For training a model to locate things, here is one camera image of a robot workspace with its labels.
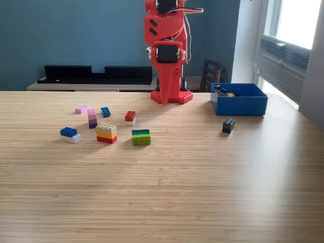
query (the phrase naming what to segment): wire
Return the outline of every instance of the wire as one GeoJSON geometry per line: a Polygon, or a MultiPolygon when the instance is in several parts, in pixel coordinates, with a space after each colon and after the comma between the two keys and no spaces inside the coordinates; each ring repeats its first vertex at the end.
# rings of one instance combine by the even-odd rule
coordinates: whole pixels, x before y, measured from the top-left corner
{"type": "Polygon", "coordinates": [[[185,16],[185,20],[186,20],[187,25],[188,25],[188,32],[189,32],[189,36],[190,36],[190,44],[189,44],[189,49],[190,49],[190,51],[189,51],[189,53],[190,53],[190,58],[189,58],[186,62],[182,62],[182,63],[188,64],[189,61],[191,60],[191,56],[192,56],[192,54],[191,54],[192,36],[191,36],[190,24],[189,24],[189,20],[188,20],[187,14],[184,14],[184,16],[185,16]]]}
{"type": "Polygon", "coordinates": [[[166,12],[165,14],[163,14],[162,17],[164,17],[165,15],[167,15],[169,13],[176,12],[176,11],[184,11],[184,13],[186,13],[186,14],[199,14],[199,13],[203,13],[204,9],[174,8],[174,9],[171,9],[170,11],[166,12]]]}
{"type": "Polygon", "coordinates": [[[188,64],[189,61],[191,60],[191,57],[192,57],[192,52],[191,52],[191,44],[192,44],[192,36],[191,36],[191,29],[190,29],[190,24],[189,24],[189,20],[188,20],[188,16],[187,14],[199,14],[199,13],[203,13],[204,12],[204,9],[195,9],[195,8],[174,8],[174,9],[171,9],[170,11],[166,12],[165,14],[162,15],[162,17],[164,17],[165,15],[169,14],[169,13],[172,13],[172,12],[176,12],[176,11],[183,11],[184,13],[184,17],[185,17],[185,20],[187,22],[187,25],[188,25],[188,33],[189,33],[189,36],[190,36],[190,44],[189,44],[189,53],[190,53],[190,58],[185,61],[185,62],[182,62],[182,64],[188,64]]]}

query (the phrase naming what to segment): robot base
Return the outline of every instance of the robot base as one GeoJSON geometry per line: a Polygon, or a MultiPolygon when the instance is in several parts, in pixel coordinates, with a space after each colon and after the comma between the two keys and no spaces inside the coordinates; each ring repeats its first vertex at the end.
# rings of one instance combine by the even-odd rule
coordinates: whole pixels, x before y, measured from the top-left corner
{"type": "MultiPolygon", "coordinates": [[[[151,99],[161,104],[161,97],[159,91],[153,91],[151,93],[151,99]]],[[[178,98],[170,98],[168,100],[169,103],[179,103],[185,104],[193,99],[193,93],[191,91],[180,91],[180,95],[178,98]]]]}

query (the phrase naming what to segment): blue wall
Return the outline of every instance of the blue wall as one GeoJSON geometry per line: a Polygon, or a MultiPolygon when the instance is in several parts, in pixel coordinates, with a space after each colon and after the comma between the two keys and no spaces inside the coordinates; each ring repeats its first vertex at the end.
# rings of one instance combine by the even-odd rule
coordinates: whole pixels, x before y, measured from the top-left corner
{"type": "MultiPolygon", "coordinates": [[[[231,73],[237,3],[186,1],[205,13],[188,15],[193,46],[185,75],[201,75],[206,58],[231,73]]],[[[0,90],[26,90],[49,64],[93,65],[94,72],[106,65],[151,65],[145,15],[144,0],[0,0],[0,90]]]]}
{"type": "Polygon", "coordinates": [[[222,64],[224,82],[231,82],[240,0],[210,0],[207,8],[206,58],[222,64]]]}

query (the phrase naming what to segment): lime green lego brick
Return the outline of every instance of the lime green lego brick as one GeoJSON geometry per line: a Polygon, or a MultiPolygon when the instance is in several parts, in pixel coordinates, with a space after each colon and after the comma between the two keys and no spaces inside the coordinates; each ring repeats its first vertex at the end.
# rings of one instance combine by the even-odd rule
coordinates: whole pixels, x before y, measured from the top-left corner
{"type": "Polygon", "coordinates": [[[150,130],[132,130],[132,135],[150,134],[150,130]]]}
{"type": "Polygon", "coordinates": [[[134,146],[150,145],[150,144],[151,144],[151,138],[150,137],[133,138],[133,145],[134,146]]]}
{"type": "Polygon", "coordinates": [[[150,134],[139,134],[139,135],[133,135],[132,138],[150,138],[150,134]]]}

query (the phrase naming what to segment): red robot arm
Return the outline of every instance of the red robot arm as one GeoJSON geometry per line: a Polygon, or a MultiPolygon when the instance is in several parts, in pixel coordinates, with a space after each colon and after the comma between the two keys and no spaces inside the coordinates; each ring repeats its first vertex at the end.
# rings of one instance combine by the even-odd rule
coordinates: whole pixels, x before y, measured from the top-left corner
{"type": "Polygon", "coordinates": [[[160,104],[177,102],[184,104],[193,99],[191,91],[181,89],[183,64],[187,58],[187,30],[184,22],[186,13],[201,13],[202,9],[184,7],[184,0],[174,1],[173,8],[161,12],[158,6],[165,0],[146,0],[145,43],[152,65],[157,69],[159,89],[151,93],[151,98],[160,104]]]}

